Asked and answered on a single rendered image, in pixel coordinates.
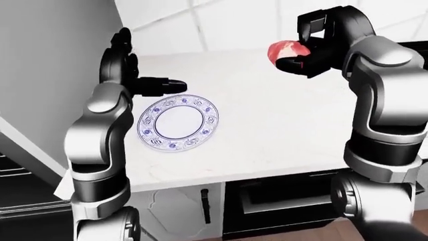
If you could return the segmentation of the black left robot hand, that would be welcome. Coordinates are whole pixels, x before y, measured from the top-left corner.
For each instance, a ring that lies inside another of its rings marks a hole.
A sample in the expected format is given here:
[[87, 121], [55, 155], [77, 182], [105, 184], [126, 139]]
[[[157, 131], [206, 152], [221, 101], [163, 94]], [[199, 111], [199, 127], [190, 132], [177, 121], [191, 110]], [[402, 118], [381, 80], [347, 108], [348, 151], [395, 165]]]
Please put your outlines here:
[[132, 36], [128, 28], [123, 27], [115, 33], [110, 44], [100, 63], [101, 83], [110, 81], [120, 84], [133, 96], [160, 97], [187, 91], [187, 84], [180, 80], [138, 76], [138, 58], [132, 53]]

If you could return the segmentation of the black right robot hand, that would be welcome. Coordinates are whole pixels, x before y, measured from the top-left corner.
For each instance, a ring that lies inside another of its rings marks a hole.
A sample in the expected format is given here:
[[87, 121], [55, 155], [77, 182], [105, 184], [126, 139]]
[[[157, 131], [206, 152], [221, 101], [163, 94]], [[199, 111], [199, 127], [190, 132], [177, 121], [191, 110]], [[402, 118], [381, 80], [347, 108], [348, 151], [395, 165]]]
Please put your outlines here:
[[309, 49], [307, 56], [279, 58], [277, 69], [313, 78], [330, 69], [341, 70], [350, 47], [375, 35], [368, 17], [353, 6], [320, 9], [298, 16], [298, 43]]

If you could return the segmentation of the raw red steak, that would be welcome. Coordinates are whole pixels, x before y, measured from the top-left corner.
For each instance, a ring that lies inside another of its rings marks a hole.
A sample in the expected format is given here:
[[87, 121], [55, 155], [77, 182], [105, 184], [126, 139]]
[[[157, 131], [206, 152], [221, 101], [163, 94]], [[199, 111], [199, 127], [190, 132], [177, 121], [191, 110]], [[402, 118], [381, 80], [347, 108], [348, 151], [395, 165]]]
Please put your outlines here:
[[269, 46], [267, 57], [273, 65], [281, 58], [295, 58], [297, 56], [308, 56], [310, 50], [299, 42], [283, 40]]

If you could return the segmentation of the black built-in oven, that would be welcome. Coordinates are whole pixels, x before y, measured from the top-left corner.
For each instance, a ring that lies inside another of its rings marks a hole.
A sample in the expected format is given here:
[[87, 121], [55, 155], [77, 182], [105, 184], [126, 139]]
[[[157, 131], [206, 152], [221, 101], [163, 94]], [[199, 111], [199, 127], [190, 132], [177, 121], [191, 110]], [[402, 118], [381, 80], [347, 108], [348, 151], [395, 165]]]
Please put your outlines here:
[[428, 241], [412, 223], [415, 185], [379, 183], [349, 168], [227, 182], [227, 240], [352, 222], [364, 241]]

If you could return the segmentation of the grey tall cabinet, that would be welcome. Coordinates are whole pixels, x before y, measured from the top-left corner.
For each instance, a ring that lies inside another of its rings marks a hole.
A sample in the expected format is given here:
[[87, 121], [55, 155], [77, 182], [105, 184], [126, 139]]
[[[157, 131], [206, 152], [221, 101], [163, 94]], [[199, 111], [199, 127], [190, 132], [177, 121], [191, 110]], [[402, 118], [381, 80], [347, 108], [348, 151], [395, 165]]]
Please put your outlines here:
[[64, 136], [122, 27], [114, 0], [0, 0], [0, 132], [63, 175]]

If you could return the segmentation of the black stovetop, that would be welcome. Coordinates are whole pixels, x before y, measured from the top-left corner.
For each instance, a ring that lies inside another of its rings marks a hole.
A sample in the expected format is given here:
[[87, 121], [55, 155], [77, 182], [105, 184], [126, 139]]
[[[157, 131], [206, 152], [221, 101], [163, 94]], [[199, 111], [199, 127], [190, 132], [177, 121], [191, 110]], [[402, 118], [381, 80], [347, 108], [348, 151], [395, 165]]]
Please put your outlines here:
[[399, 44], [405, 48], [415, 50], [422, 56], [428, 55], [428, 40], [421, 42], [400, 42]]

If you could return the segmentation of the white plate with blue pattern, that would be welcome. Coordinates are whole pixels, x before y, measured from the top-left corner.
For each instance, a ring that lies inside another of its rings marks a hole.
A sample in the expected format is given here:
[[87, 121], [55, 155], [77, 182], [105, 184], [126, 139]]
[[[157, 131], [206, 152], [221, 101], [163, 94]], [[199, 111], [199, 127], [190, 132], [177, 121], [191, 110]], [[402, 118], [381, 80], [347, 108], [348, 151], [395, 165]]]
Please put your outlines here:
[[218, 125], [219, 111], [212, 102], [180, 94], [147, 107], [136, 122], [136, 133], [153, 150], [183, 152], [209, 140]]

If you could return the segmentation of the white cabinet door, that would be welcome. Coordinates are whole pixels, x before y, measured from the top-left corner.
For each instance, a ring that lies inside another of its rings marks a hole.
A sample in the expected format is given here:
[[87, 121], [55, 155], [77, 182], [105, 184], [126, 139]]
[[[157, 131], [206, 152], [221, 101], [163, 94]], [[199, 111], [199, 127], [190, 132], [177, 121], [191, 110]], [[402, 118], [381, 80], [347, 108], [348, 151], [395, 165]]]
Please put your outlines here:
[[[211, 223], [206, 224], [201, 190], [209, 190]], [[220, 240], [223, 235], [225, 184], [212, 183], [134, 192], [128, 206], [139, 211], [141, 241]]]

